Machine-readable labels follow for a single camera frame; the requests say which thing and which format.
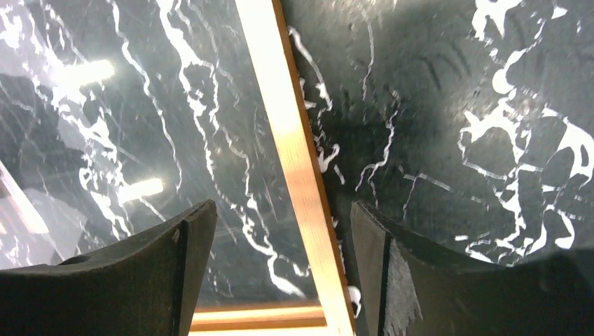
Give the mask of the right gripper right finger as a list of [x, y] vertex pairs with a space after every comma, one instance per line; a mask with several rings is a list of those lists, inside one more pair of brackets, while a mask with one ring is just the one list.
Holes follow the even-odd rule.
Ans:
[[350, 210], [368, 335], [592, 335], [593, 251], [505, 267]]

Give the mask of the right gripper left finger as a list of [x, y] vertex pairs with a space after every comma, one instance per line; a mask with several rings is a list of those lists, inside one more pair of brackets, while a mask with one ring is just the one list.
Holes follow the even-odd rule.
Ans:
[[58, 265], [1, 272], [2, 335], [187, 335], [217, 223], [201, 202]]

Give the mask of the wooden picture frame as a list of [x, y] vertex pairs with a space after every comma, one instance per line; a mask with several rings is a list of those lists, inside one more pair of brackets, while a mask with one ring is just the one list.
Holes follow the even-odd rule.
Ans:
[[198, 309], [194, 335], [353, 335], [353, 311], [279, 1], [237, 1], [242, 31], [314, 279], [314, 301]]

